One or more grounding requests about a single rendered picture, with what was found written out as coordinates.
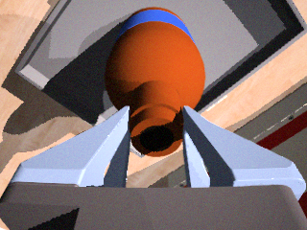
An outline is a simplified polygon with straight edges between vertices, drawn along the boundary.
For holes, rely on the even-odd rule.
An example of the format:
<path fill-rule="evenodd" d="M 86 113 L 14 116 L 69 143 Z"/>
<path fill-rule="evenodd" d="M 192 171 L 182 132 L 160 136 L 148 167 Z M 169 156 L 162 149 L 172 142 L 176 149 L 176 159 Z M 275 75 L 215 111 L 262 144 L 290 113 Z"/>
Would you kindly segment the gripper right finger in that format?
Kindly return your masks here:
<path fill-rule="evenodd" d="M 182 114 L 187 187 L 281 184 L 300 199 L 306 184 L 294 162 L 209 122 L 189 106 Z"/>

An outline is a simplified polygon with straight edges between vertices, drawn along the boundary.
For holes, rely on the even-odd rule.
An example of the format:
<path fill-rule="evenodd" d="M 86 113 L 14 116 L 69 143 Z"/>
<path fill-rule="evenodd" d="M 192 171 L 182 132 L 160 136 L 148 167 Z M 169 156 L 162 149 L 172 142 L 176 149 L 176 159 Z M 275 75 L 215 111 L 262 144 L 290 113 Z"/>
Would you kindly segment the red crate with dividers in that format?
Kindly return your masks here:
<path fill-rule="evenodd" d="M 307 218 L 307 111 L 256 144 L 295 163 L 306 184 L 298 203 Z"/>

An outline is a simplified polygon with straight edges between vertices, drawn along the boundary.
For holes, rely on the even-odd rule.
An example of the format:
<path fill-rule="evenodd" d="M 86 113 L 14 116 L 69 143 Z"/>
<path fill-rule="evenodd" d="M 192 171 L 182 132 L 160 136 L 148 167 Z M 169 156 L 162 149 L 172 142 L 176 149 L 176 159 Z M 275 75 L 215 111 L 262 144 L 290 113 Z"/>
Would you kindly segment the orange bottle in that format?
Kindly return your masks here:
<path fill-rule="evenodd" d="M 130 107 L 130 140 L 140 153 L 162 157 L 183 140 L 182 107 L 195 108 L 205 86 L 201 54 L 184 22 L 150 7 L 123 24 L 106 61 L 105 85 L 114 107 Z"/>

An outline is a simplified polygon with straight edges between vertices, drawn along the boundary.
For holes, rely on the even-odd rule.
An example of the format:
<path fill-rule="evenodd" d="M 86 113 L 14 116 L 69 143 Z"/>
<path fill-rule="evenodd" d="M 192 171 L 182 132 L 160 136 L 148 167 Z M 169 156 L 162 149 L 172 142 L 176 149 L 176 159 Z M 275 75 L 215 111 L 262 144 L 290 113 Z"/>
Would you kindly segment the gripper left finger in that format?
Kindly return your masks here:
<path fill-rule="evenodd" d="M 104 122 L 21 162 L 9 184 L 21 181 L 126 188 L 129 118 L 130 107 L 124 106 Z"/>

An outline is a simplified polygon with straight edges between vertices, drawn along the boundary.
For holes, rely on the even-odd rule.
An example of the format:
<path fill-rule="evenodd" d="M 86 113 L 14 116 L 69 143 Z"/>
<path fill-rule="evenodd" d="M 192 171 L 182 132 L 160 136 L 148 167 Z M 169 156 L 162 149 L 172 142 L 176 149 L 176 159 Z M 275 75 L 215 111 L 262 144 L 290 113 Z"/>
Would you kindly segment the dark grey shallow tray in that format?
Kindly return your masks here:
<path fill-rule="evenodd" d="M 105 86 L 116 37 L 150 7 L 180 17 L 197 45 L 200 114 L 307 34 L 293 0 L 60 0 L 14 72 L 94 127 L 118 111 Z"/>

